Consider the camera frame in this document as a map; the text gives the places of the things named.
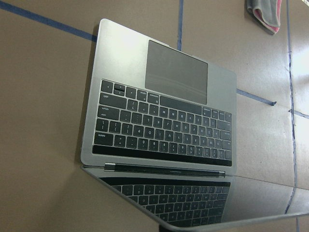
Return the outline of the grey laptop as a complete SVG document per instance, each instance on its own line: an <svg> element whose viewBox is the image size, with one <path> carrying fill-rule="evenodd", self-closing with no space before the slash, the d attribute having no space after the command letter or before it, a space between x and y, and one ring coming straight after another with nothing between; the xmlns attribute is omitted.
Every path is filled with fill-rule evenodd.
<svg viewBox="0 0 309 232"><path fill-rule="evenodd" d="M306 189L236 176L236 76L99 23L82 169L168 232L309 213Z"/></svg>

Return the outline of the grey and pink folded cloth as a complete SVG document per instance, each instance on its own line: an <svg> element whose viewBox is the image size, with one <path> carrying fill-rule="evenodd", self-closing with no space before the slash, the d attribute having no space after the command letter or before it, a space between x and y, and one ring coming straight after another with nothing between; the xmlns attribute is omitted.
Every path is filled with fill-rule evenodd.
<svg viewBox="0 0 309 232"><path fill-rule="evenodd" d="M246 6L251 13L272 35L281 27L282 0L247 0Z"/></svg>

